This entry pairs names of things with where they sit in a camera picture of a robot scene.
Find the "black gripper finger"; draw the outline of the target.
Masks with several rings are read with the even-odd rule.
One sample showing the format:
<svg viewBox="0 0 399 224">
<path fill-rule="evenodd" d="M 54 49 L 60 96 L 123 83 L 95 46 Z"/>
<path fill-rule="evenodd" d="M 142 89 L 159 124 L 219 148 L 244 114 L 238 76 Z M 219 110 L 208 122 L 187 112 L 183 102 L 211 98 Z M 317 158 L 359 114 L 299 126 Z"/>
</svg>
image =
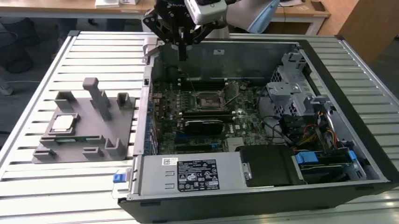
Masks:
<svg viewBox="0 0 399 224">
<path fill-rule="evenodd" d="M 187 47 L 199 44 L 212 30 L 220 28 L 220 22 L 214 21 L 204 25 L 200 25 L 199 28 L 195 28 L 195 23 L 187 21 L 183 26 L 183 61 L 187 60 Z"/>
<path fill-rule="evenodd" d="M 160 17 L 156 17 L 155 11 L 151 9 L 144 15 L 143 22 L 166 43 L 178 47 L 179 60 L 183 61 L 183 38 L 178 20 L 172 18 L 163 20 Z"/>
</svg>

